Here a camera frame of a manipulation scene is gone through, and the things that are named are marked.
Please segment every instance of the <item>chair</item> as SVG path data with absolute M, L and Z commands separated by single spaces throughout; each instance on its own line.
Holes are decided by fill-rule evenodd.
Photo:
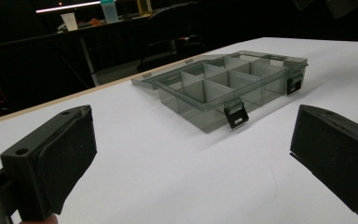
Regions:
M 160 9 L 142 27 L 138 71 L 203 53 L 204 24 L 205 15 L 198 3 Z

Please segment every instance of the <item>storage box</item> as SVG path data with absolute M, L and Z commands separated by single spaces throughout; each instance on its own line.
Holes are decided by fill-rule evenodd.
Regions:
M 203 55 L 132 79 L 206 133 L 236 128 L 248 112 L 301 89 L 307 59 L 242 50 Z

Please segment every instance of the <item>organizer compartment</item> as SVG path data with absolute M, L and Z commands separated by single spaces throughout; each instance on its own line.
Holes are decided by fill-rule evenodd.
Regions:
M 298 91 L 307 65 L 307 59 L 242 50 L 200 56 L 132 84 L 158 90 L 164 105 L 208 133 L 226 123 L 236 128 L 247 112 Z

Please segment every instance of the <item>white table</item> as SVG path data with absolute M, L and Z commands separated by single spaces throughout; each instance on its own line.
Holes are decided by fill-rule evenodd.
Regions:
M 91 105 L 98 153 L 65 201 L 63 224 L 358 223 L 289 155 L 300 105 L 358 122 L 358 42 L 260 38 L 210 53 L 243 49 L 309 66 L 300 92 L 251 112 L 237 130 L 204 133 L 127 80 L 1 120 L 0 153 L 61 111 Z

